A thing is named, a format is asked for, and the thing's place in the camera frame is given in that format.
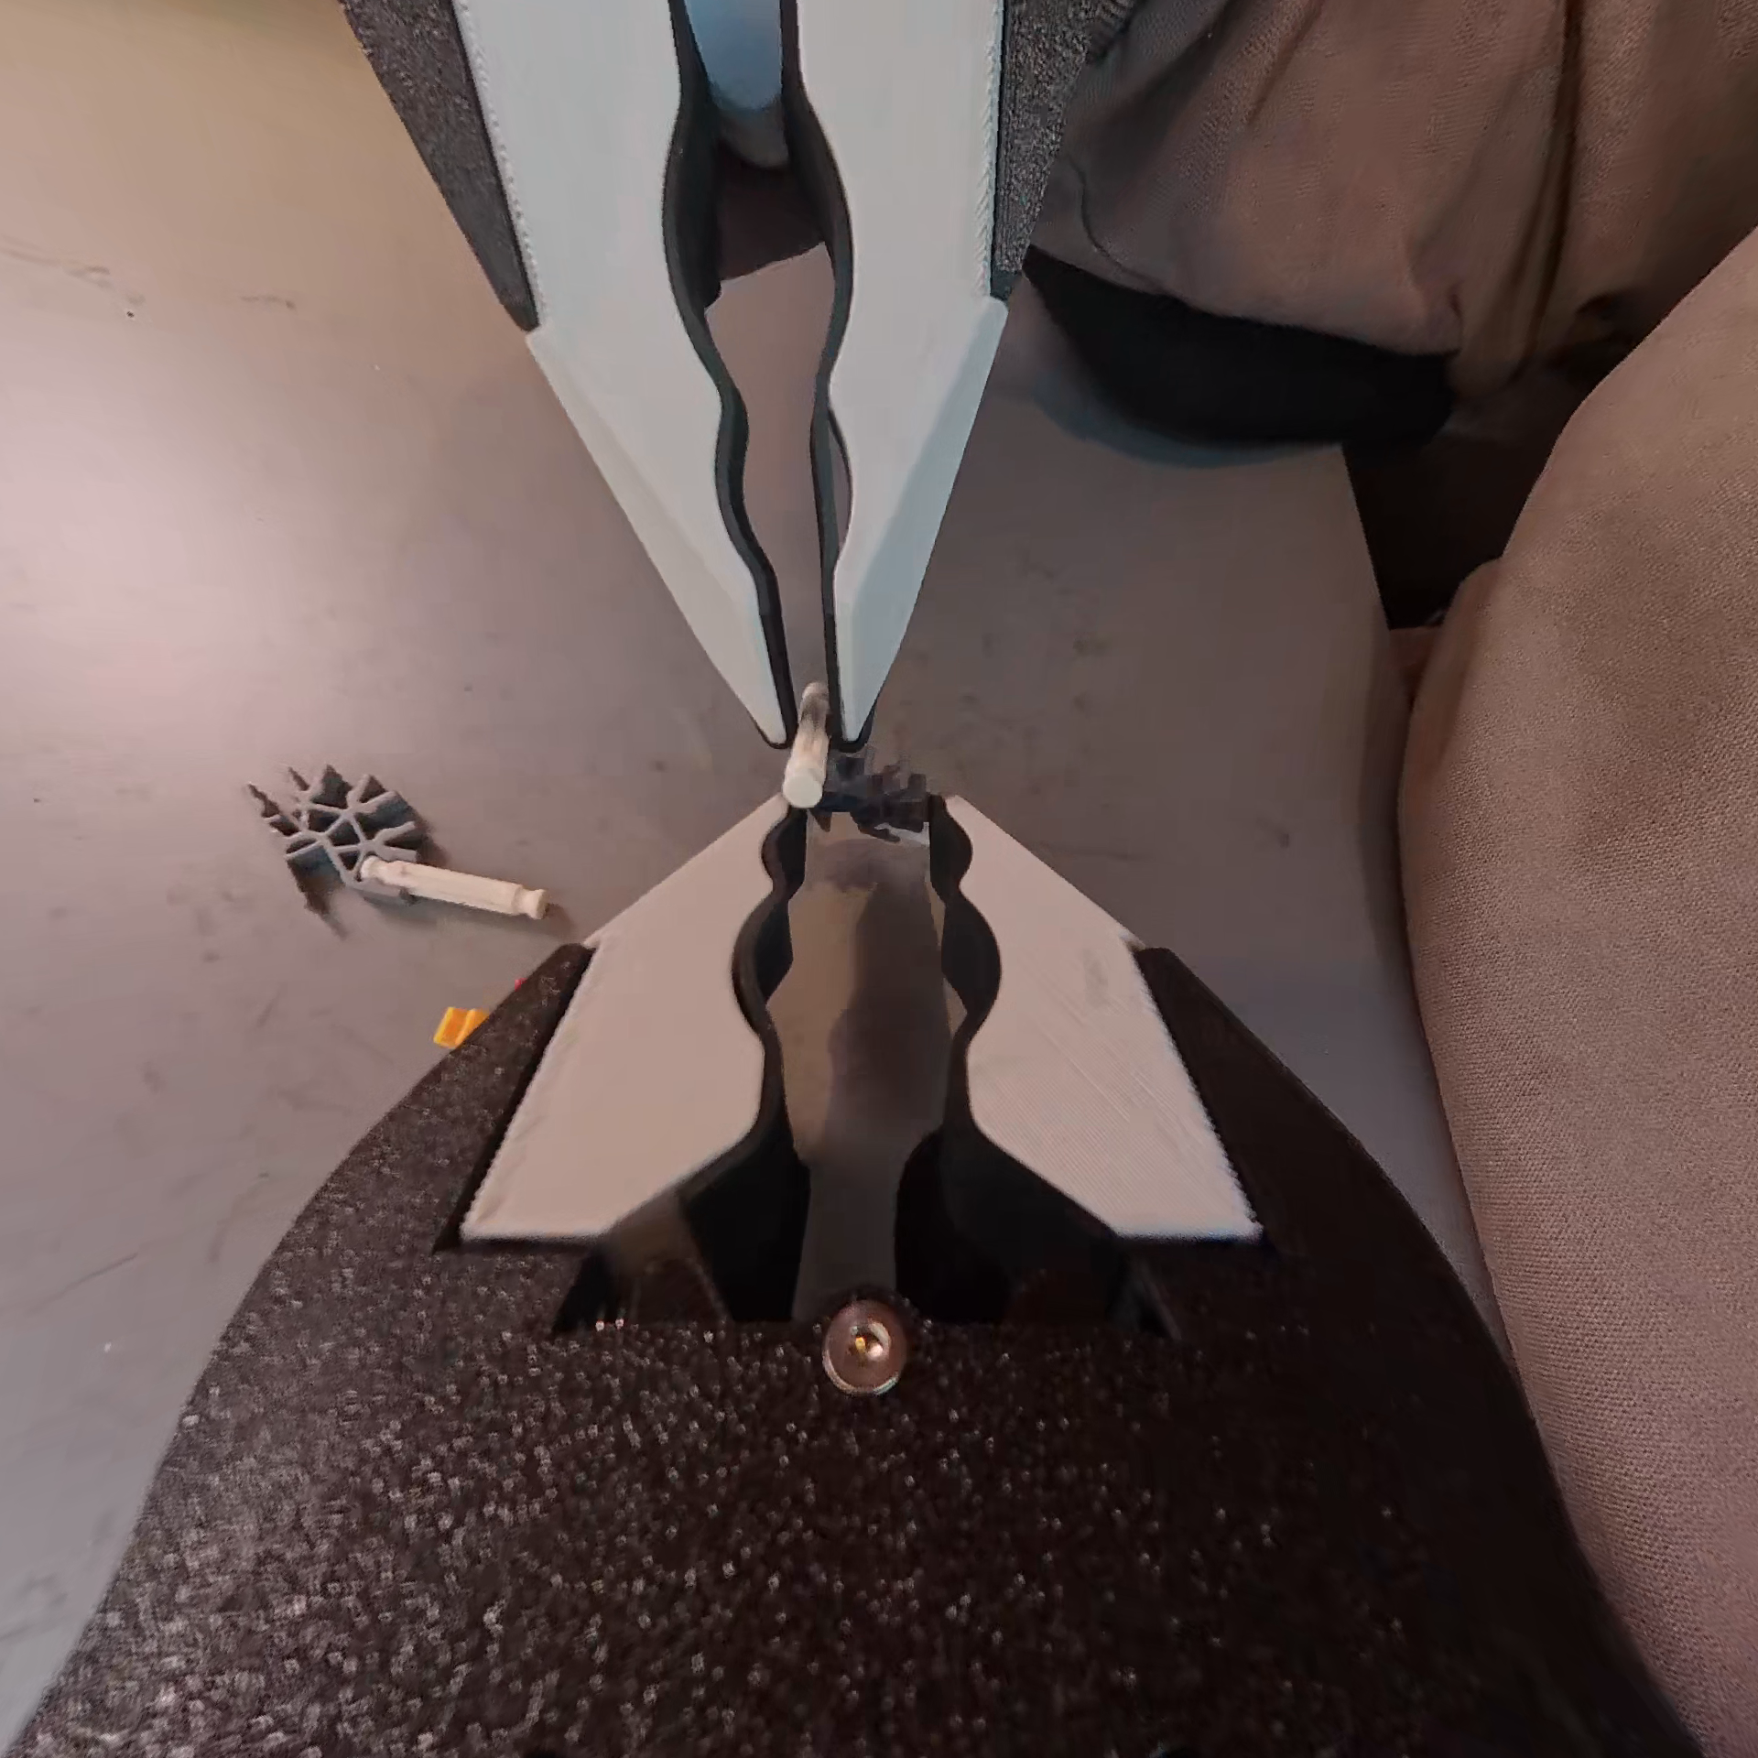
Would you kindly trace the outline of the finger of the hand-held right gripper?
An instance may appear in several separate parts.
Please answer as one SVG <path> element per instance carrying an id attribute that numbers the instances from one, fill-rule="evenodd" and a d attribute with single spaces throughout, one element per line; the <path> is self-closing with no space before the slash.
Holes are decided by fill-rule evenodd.
<path id="1" fill-rule="evenodd" d="M 832 276 L 808 457 L 828 725 L 869 741 L 1004 328 L 995 3 L 782 5 L 782 123 Z"/>
<path id="2" fill-rule="evenodd" d="M 749 423 L 707 325 L 715 118 L 689 12 L 485 3 L 457 23 L 534 290 L 534 358 L 694 641 L 784 747 L 795 691 L 742 508 Z"/>

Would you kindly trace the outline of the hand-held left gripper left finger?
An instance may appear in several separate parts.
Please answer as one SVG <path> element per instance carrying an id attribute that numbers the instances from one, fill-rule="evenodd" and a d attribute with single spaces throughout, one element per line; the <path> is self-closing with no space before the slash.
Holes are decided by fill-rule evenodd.
<path id="1" fill-rule="evenodd" d="M 805 812 L 763 801 L 584 944 L 584 970 L 457 1205 L 468 1249 L 578 1249 L 633 1316 L 677 1266 L 714 1316 L 793 1315 L 808 1169 L 771 1000 Z"/>

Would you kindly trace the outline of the short white toy rod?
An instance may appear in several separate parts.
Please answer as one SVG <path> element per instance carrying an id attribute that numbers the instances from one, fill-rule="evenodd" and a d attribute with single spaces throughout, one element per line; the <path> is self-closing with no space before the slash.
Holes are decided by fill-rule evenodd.
<path id="1" fill-rule="evenodd" d="M 358 877 L 367 889 L 497 917 L 543 919 L 550 909 L 550 893 L 539 887 L 369 854 Z"/>
<path id="2" fill-rule="evenodd" d="M 808 685 L 796 703 L 796 728 L 782 765 L 782 800 L 796 809 L 819 808 L 826 793 L 831 725 L 828 686 Z"/>

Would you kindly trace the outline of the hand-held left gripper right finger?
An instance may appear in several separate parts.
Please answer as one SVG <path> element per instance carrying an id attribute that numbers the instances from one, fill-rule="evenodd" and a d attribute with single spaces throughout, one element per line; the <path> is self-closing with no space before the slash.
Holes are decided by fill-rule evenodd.
<path id="1" fill-rule="evenodd" d="M 961 1022 L 893 1208 L 928 1320 L 1111 1320 L 1145 1252 L 1262 1226 L 1153 999 L 1145 944 L 964 797 L 928 804 Z"/>

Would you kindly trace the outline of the person's right forearm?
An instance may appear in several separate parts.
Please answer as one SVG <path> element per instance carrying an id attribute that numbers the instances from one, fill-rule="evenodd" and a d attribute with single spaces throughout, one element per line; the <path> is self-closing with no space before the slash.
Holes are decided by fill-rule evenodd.
<path id="1" fill-rule="evenodd" d="M 1036 246 L 1474 398 L 1754 230 L 1754 3 L 1103 5 Z"/>

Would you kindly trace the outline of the person's beige sweater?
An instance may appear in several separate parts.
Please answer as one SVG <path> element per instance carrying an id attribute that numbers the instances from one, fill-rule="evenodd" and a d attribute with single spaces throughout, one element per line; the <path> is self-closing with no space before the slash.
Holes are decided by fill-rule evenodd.
<path id="1" fill-rule="evenodd" d="M 1461 585 L 1398 846 L 1573 1529 L 1700 1750 L 1754 1754 L 1754 235 L 1578 407 Z"/>

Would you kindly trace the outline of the grey toy connector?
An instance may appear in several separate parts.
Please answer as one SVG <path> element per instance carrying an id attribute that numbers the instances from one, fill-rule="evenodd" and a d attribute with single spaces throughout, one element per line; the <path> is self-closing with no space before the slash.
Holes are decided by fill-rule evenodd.
<path id="1" fill-rule="evenodd" d="M 930 831 L 932 797 L 930 780 L 908 759 L 875 765 L 870 749 L 831 749 L 819 800 L 805 812 L 819 828 L 847 819 L 876 841 L 920 841 Z"/>
<path id="2" fill-rule="evenodd" d="M 393 886 L 369 881 L 366 861 L 413 862 L 427 846 L 427 825 L 413 808 L 375 777 L 345 780 L 329 764 L 315 780 L 288 772 L 293 797 L 276 801 L 265 790 L 247 791 L 260 819 L 278 837 L 282 861 L 313 915 L 327 917 L 330 896 L 358 892 L 399 904 Z"/>

